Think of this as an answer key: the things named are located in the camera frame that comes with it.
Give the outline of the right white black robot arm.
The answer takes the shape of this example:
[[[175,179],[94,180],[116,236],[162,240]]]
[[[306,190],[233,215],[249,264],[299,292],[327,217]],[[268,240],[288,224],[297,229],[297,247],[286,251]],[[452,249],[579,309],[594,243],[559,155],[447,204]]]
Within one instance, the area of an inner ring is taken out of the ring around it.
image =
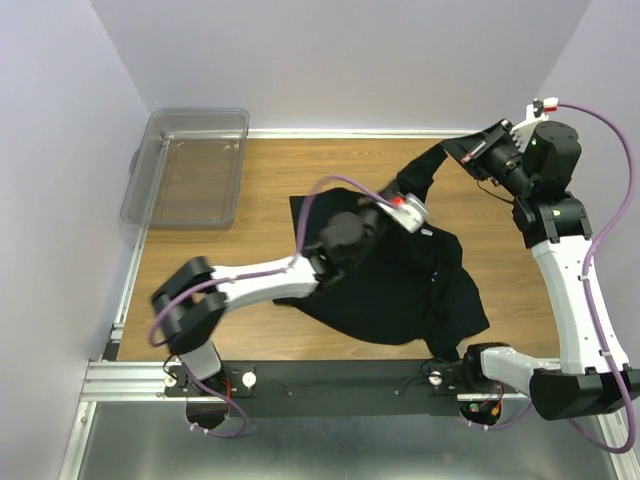
[[[527,395],[546,420],[609,414],[638,398],[639,371],[613,331],[589,253],[586,208],[567,189],[582,153],[578,132],[549,119],[502,120],[442,147],[473,179],[512,195],[512,218],[544,279],[560,345],[556,360],[502,343],[472,345],[462,384],[480,392],[500,382]]]

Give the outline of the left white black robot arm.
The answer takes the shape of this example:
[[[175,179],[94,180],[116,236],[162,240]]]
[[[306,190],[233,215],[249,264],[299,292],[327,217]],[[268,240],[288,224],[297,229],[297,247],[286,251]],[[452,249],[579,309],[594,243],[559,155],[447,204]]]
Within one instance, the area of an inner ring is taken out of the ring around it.
[[[151,296],[155,319],[148,342],[166,347],[185,365],[187,382],[201,395],[214,393],[222,361],[211,336],[222,317],[241,308],[278,299],[317,297],[342,284],[371,254],[403,206],[376,199],[353,211],[339,210],[307,240],[316,197],[304,199],[296,227],[294,254],[244,266],[211,266],[194,257]]]

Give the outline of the black t shirt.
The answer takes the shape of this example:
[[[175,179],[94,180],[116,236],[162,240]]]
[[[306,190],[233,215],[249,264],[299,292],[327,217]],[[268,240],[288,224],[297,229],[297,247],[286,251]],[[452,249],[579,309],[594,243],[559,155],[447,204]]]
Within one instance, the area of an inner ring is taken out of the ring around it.
[[[305,298],[281,298],[313,319],[369,343],[426,343],[455,361],[462,340],[489,327],[479,289],[463,266],[458,238],[424,224],[413,233],[383,215],[382,238],[337,286]]]

